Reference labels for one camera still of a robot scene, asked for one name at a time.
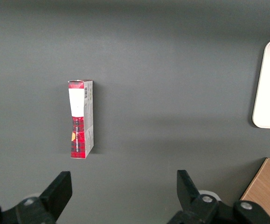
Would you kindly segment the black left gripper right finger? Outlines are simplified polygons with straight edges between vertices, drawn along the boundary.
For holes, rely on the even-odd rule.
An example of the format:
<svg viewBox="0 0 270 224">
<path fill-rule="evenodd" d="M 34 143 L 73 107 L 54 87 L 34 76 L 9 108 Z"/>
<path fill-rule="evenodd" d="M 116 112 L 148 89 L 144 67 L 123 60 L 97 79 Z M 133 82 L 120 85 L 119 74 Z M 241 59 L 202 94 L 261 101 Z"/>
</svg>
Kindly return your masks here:
<svg viewBox="0 0 270 224">
<path fill-rule="evenodd" d="M 177 171 L 177 196 L 182 207 L 168 224 L 210 224 L 218 211 L 218 201 L 200 194 L 186 170 Z"/>
</svg>

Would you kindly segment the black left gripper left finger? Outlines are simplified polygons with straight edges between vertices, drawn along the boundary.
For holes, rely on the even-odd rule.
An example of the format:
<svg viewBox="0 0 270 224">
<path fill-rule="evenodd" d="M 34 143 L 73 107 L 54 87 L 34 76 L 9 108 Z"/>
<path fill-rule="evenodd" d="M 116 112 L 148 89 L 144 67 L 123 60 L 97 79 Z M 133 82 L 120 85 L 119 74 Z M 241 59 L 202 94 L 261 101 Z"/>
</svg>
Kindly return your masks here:
<svg viewBox="0 0 270 224">
<path fill-rule="evenodd" d="M 40 196 L 26 198 L 15 207 L 18 223 L 55 224 L 71 196 L 71 173 L 62 171 Z"/>
</svg>

